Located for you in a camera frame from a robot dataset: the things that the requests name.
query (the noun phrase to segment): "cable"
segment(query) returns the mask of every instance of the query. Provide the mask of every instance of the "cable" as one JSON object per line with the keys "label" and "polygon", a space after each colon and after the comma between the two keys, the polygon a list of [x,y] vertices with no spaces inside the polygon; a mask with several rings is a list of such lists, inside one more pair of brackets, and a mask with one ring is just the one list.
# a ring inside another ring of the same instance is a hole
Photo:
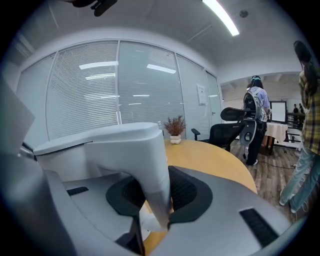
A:
{"label": "cable", "polygon": [[271,165],[271,166],[273,166],[273,167],[277,167],[277,168],[283,168],[283,169],[295,169],[295,167],[293,166],[293,165],[291,165],[291,167],[290,168],[288,168],[288,167],[283,167],[283,166],[276,166],[276,165],[273,165],[273,164],[271,164],[271,163],[268,163],[268,162],[264,162],[264,161],[259,161],[259,163],[265,163],[265,164],[268,164],[268,165]]}

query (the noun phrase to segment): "jeans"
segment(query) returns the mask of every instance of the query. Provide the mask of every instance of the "jeans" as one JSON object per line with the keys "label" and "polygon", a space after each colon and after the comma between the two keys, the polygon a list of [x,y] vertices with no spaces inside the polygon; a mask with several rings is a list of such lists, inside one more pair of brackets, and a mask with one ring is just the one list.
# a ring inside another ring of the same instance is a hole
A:
{"label": "jeans", "polygon": [[294,211],[299,210],[303,203],[308,199],[320,176],[320,155],[313,153],[311,150],[303,146],[296,168],[288,184],[281,192],[280,202],[282,204],[285,204],[289,200],[305,172],[311,165],[311,171],[299,192],[289,201],[290,207]]}
{"label": "jeans", "polygon": [[258,153],[260,151],[261,143],[264,140],[266,131],[267,131],[266,122],[256,124],[254,138],[251,141],[248,149],[248,160],[246,161],[246,164],[248,166],[252,166],[256,162]]}

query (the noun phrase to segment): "black office chair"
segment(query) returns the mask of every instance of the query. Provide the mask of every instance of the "black office chair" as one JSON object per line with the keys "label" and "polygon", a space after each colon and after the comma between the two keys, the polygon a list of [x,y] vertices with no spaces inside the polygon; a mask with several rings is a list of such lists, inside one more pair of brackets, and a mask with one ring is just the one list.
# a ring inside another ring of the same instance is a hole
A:
{"label": "black office chair", "polygon": [[[200,140],[201,142],[209,143],[230,152],[230,144],[245,128],[246,123],[243,122],[244,116],[249,112],[249,109],[236,109],[227,107],[222,110],[220,116],[225,121],[237,121],[236,123],[218,123],[211,127],[209,139]],[[195,128],[191,131],[194,133],[194,140],[198,140],[200,132]]]}

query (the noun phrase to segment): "wooden table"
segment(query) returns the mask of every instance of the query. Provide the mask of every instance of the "wooden table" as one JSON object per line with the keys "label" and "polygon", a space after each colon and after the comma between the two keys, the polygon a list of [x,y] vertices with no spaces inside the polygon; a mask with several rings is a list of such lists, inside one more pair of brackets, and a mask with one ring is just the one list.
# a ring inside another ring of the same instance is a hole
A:
{"label": "wooden table", "polygon": [[[182,140],[179,145],[172,145],[170,140],[165,140],[164,144],[169,166],[189,168],[232,180],[257,194],[254,179],[247,167],[228,151],[195,140]],[[166,232],[151,232],[143,242],[145,254],[148,255],[165,235]]]}

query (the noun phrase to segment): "door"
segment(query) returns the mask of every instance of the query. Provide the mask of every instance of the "door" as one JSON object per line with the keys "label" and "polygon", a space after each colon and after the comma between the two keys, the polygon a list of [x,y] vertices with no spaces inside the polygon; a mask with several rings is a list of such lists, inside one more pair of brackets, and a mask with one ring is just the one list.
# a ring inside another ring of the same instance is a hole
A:
{"label": "door", "polygon": [[218,82],[217,79],[209,74],[206,73],[206,77],[208,80],[208,87],[209,87],[209,98],[211,104],[211,126],[216,124],[221,124],[222,119],[220,117],[221,114],[221,95],[219,92]]}

